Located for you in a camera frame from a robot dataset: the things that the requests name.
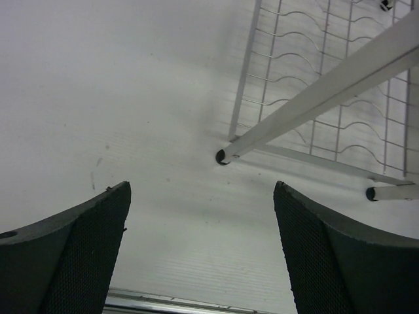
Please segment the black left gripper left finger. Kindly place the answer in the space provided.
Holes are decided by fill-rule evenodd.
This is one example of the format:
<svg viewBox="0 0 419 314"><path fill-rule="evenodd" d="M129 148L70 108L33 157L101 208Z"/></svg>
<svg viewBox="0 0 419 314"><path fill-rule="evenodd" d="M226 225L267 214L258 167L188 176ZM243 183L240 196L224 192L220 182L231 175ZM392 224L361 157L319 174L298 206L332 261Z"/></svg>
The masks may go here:
<svg viewBox="0 0 419 314"><path fill-rule="evenodd" d="M1 312L101 313L130 204L131 186L124 181L1 233Z"/></svg>

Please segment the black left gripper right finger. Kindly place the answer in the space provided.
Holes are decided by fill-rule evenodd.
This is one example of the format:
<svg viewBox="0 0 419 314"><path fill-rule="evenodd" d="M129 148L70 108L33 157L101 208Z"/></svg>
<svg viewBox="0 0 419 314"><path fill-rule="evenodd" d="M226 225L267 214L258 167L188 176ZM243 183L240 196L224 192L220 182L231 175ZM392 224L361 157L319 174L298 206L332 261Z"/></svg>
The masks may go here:
<svg viewBox="0 0 419 314"><path fill-rule="evenodd" d="M342 215L284 182L273 194L299 313L417 313L418 240Z"/></svg>

